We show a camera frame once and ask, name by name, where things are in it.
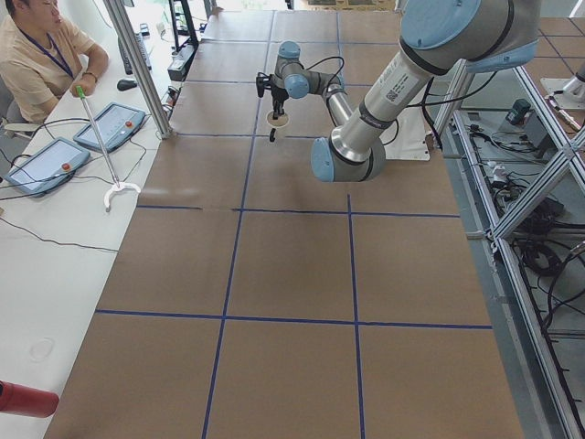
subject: blue joint cap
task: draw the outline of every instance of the blue joint cap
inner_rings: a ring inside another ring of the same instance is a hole
[[[284,41],[278,49],[278,56],[284,59],[298,59],[301,48],[294,41]]]
[[[491,58],[468,62],[466,65],[467,71],[470,73],[485,73],[487,71],[499,71],[522,66],[536,56],[537,44],[538,41],[533,41],[519,48],[499,53]]]
[[[469,26],[482,0],[409,0],[400,25],[406,44],[416,50],[438,48]]]
[[[303,75],[294,73],[284,78],[284,88],[291,98],[301,99],[309,94],[309,81]]]
[[[324,137],[315,139],[311,149],[311,168],[317,179],[331,183],[335,181],[333,156],[329,149],[329,142]]]

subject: beige shirt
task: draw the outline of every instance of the beige shirt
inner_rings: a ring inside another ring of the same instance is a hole
[[[77,26],[61,18],[60,30],[50,34],[55,44],[48,52],[58,59],[60,50],[73,72],[81,72],[79,54],[86,52],[94,41]],[[48,116],[38,105],[58,99],[69,89],[73,79],[16,27],[11,16],[0,25],[0,76],[15,97],[23,117],[33,123],[42,123]]]

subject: computer mouse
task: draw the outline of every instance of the computer mouse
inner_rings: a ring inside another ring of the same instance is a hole
[[[133,80],[132,78],[122,78],[121,80],[118,81],[118,85],[116,87],[118,88],[119,91],[125,91],[133,89],[137,85],[138,82],[136,82],[136,80]]]

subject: green handle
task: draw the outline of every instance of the green handle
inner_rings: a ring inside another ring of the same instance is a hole
[[[75,89],[77,90],[77,95],[81,98],[81,99],[85,99],[85,93],[83,92],[83,89],[81,88],[80,85],[78,85],[77,87],[75,87]]]

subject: red cylinder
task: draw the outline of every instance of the red cylinder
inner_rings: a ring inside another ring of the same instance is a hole
[[[56,393],[0,381],[0,412],[46,418],[55,412],[57,404]]]

